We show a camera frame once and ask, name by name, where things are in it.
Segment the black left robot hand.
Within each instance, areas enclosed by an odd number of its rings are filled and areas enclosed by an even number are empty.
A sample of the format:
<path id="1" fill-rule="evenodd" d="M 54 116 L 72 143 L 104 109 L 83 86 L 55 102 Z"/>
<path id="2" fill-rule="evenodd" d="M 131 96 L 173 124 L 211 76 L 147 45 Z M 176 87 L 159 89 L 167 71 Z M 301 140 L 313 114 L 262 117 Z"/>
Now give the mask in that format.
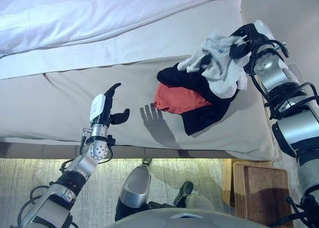
<path id="1" fill-rule="evenodd" d="M 118 125 L 125 123 L 128 120 L 130 116 L 129 109 L 125 109 L 122 113 L 111 114 L 113 96 L 116 88 L 120 85 L 121 83 L 114 84 L 104 94 L 99 94 L 93 99 L 89 116 L 91 127 L 96 124 L 102 124 L 109 127 L 111 124 Z"/>

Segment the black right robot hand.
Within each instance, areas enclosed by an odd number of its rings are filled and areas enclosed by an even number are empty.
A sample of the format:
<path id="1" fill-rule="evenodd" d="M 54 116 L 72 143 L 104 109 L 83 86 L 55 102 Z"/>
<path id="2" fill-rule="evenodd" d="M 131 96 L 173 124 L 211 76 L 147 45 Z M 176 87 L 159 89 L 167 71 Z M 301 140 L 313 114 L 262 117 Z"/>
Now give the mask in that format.
<path id="1" fill-rule="evenodd" d="M 239 37 L 230 47 L 229 55 L 232 59 L 240 59 L 253 52 L 263 42 L 275 39 L 270 28 L 261 20 L 243 25 L 231 36 Z"/>

